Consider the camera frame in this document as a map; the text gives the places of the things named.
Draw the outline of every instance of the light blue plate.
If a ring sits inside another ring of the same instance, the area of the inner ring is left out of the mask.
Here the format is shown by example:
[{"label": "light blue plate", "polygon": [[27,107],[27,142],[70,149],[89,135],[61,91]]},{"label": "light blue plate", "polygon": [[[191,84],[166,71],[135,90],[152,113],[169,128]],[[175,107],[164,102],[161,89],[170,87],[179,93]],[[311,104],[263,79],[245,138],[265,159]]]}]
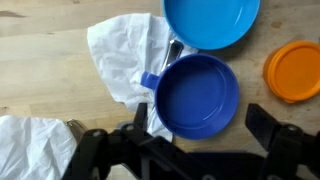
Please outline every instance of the light blue plate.
[{"label": "light blue plate", "polygon": [[186,44],[204,50],[229,46],[252,26],[260,0],[163,0],[174,33]]}]

